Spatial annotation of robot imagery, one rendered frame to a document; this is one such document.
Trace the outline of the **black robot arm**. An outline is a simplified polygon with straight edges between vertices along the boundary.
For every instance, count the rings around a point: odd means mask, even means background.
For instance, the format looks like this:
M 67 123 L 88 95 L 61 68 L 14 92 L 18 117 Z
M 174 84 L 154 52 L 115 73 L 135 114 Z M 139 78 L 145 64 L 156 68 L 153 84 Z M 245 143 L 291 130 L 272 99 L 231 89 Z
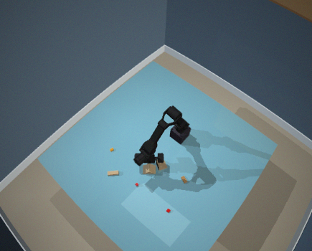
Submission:
M 174 120 L 174 122 L 167 123 L 164 120 L 164 116 L 166 114 L 170 116 Z M 158 122 L 158 125 L 152 136 L 149 140 L 143 143 L 142 147 L 139 149 L 141 153 L 133 159 L 138 166 L 140 166 L 143 162 L 147 161 L 147 159 L 151 158 L 155 154 L 158 140 L 162 136 L 163 132 L 172 125 L 175 125 L 175 129 L 180 133 L 183 133 L 190 125 L 182 118 L 182 113 L 173 105 L 169 106 L 164 111 L 162 119 Z

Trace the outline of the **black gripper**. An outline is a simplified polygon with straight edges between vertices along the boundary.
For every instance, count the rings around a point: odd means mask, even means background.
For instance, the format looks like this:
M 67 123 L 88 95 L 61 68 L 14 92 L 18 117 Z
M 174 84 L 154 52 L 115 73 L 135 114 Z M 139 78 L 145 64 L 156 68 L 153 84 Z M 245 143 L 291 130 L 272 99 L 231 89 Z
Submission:
M 139 153 L 135 153 L 134 158 L 137 157 Z M 153 155 L 151 158 L 147 159 L 144 163 L 155 163 L 155 161 L 158 161 L 158 163 L 163 163 L 164 162 L 164 154 L 163 153 L 158 153 L 158 157 L 155 157 Z

